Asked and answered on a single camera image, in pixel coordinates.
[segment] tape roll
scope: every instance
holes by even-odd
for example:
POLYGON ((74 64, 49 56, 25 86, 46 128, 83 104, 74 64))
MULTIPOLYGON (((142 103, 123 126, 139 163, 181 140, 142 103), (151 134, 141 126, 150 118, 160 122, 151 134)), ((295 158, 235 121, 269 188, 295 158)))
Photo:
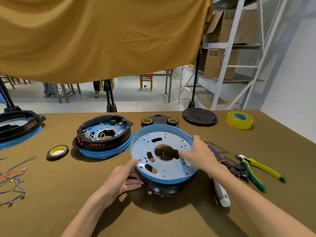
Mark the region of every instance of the tape roll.
POLYGON ((53 148, 51 148, 47 152, 47 160, 53 161, 53 160, 58 160, 63 157, 65 157, 69 152, 69 148, 66 145, 57 145, 53 148))
POLYGON ((179 119, 177 119, 176 117, 170 117, 167 120, 168 125, 176 126, 178 123, 179 123, 179 119))
POLYGON ((241 130, 250 129, 253 121, 252 116, 240 111, 230 111, 226 117, 227 124, 241 130))
POLYGON ((148 126, 153 123, 153 120, 151 118, 144 118, 142 119, 142 126, 148 126))

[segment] wire cutters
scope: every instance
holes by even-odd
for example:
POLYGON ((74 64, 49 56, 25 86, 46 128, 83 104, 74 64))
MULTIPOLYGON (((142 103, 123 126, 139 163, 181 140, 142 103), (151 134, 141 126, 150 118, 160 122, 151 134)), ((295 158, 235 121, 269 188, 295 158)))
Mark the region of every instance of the wire cutters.
POLYGON ((252 158, 248 159, 246 156, 241 155, 239 153, 235 154, 235 157, 237 159, 241 160, 240 164, 248 171, 249 179, 251 179, 251 181, 255 184, 255 186, 258 187, 258 189, 261 190, 262 192, 265 192, 265 186, 260 182, 260 180, 251 171, 249 164, 252 166, 258 167, 258 168, 262 169, 263 171, 266 171, 270 175, 277 178, 279 181, 286 183, 285 179, 278 172, 276 172, 276 171, 272 170, 271 168, 257 162, 255 159, 252 159, 252 158))

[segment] hand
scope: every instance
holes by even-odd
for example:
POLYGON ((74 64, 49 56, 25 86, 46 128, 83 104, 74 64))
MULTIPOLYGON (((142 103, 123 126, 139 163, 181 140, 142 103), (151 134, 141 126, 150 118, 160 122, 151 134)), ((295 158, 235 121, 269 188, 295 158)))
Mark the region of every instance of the hand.
POLYGON ((104 196, 105 208, 111 205, 120 194, 140 188, 144 184, 135 172, 137 164, 137 159, 131 159, 126 165, 115 167, 108 179, 95 192, 97 196, 104 196))
POLYGON ((207 144, 205 144, 198 135, 193 136, 192 150, 190 152, 179 152, 179 156, 186 159, 194 167, 201 169, 205 172, 217 168, 227 168, 221 165, 213 152, 209 149, 207 144))

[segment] person's left hand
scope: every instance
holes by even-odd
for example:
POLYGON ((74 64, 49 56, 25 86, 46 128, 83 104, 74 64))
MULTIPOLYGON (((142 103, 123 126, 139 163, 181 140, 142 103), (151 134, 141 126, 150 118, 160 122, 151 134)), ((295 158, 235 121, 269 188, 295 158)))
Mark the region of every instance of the person's left hand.
POLYGON ((144 184, 135 172, 137 164, 137 159, 131 159, 126 165, 115 167, 108 179, 96 191, 96 195, 104 196, 105 207, 111 205, 120 194, 137 189, 144 184))

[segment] yellow and green handle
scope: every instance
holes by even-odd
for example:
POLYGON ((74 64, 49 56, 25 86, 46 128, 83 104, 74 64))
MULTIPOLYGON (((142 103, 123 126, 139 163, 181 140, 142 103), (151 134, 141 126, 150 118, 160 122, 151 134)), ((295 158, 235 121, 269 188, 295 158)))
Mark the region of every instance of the yellow and green handle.
POLYGON ((251 181, 255 184, 255 186, 258 187, 258 189, 261 190, 262 192, 265 192, 265 186, 260 182, 260 180, 251 171, 248 162, 245 160, 242 160, 240 164, 246 169, 246 171, 248 171, 249 179, 251 179, 251 181))
POLYGON ((269 173, 270 175, 274 176, 279 181, 286 183, 285 179, 278 172, 276 172, 276 171, 272 170, 271 168, 257 162, 255 159, 249 158, 249 160, 250 160, 250 164, 252 166, 258 167, 258 168, 264 170, 265 172, 269 173))

